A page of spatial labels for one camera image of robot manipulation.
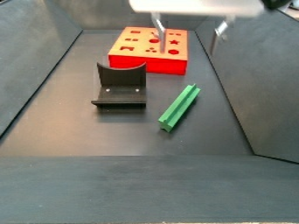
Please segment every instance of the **red block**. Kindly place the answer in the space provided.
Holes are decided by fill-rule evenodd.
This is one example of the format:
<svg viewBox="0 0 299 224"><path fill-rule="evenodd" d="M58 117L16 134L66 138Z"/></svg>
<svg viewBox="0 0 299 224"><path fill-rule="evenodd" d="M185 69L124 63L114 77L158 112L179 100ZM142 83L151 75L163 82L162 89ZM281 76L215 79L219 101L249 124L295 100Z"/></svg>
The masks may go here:
<svg viewBox="0 0 299 224"><path fill-rule="evenodd" d="M155 33L155 28L127 27L108 53L110 66L138 67L146 62L149 73L186 74L189 32L166 30L165 53Z"/></svg>

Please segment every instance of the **black bracket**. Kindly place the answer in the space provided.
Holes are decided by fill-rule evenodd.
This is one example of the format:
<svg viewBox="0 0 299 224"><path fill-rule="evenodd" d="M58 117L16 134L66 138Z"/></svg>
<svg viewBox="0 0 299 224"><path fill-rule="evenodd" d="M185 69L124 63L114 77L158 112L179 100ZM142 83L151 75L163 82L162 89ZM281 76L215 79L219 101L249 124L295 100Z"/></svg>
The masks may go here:
<svg viewBox="0 0 299 224"><path fill-rule="evenodd" d="M146 105L146 63L138 67L110 68L98 63L100 90L96 106Z"/></svg>

